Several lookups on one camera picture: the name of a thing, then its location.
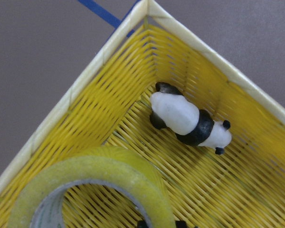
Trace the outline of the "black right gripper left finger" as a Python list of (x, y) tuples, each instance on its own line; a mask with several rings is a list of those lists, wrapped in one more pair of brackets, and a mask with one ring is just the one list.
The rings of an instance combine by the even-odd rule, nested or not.
[(137, 228), (148, 228), (148, 225), (145, 220), (139, 220), (137, 222)]

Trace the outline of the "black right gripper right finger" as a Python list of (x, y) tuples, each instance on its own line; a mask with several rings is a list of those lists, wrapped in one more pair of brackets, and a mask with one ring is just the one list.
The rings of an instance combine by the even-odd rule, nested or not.
[(183, 220), (176, 220), (175, 221), (176, 228), (187, 228), (187, 223)]

